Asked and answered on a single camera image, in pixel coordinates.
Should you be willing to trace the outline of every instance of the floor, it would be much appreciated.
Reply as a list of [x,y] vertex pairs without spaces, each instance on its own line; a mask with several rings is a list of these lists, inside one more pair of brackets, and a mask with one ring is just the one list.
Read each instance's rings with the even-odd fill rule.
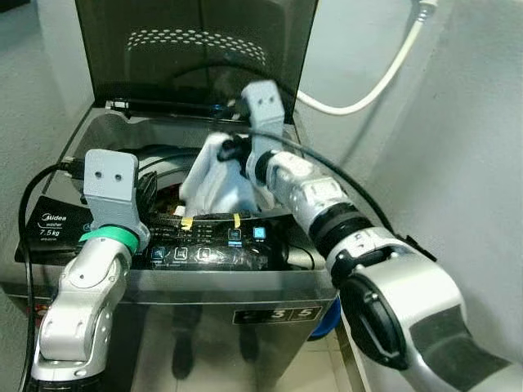
[[154,333],[167,330],[168,324],[169,319],[161,314],[148,315],[132,392],[356,392],[351,388],[340,350],[344,343],[340,344],[335,331],[307,342],[274,388],[261,387],[260,375],[244,361],[226,360],[216,366],[216,358],[227,357],[227,347],[218,346],[214,350],[195,347],[199,360],[185,380],[177,381],[171,374],[174,338]]

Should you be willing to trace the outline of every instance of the washing machine lid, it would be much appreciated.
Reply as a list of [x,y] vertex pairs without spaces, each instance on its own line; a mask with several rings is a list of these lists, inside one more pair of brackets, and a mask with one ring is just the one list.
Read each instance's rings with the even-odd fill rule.
[[76,0],[95,105],[212,117],[251,81],[292,114],[317,0]]

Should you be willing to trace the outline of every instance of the control panel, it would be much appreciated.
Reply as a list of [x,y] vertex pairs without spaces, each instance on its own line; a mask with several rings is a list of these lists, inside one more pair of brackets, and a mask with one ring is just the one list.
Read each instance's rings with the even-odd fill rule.
[[[91,222],[88,208],[40,197],[28,223],[33,263],[67,264],[78,254],[78,240]],[[291,216],[249,214],[182,218],[152,213],[144,223],[151,239],[133,257],[135,270],[285,270],[284,232],[296,225]]]

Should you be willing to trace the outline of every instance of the dotted pattern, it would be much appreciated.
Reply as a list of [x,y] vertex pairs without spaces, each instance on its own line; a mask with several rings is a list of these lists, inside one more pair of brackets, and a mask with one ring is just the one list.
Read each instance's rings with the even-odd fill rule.
[[223,51],[233,51],[253,60],[266,64],[263,48],[254,42],[244,41],[218,33],[196,31],[193,29],[141,29],[129,34],[127,50],[131,51],[140,45],[205,45]]

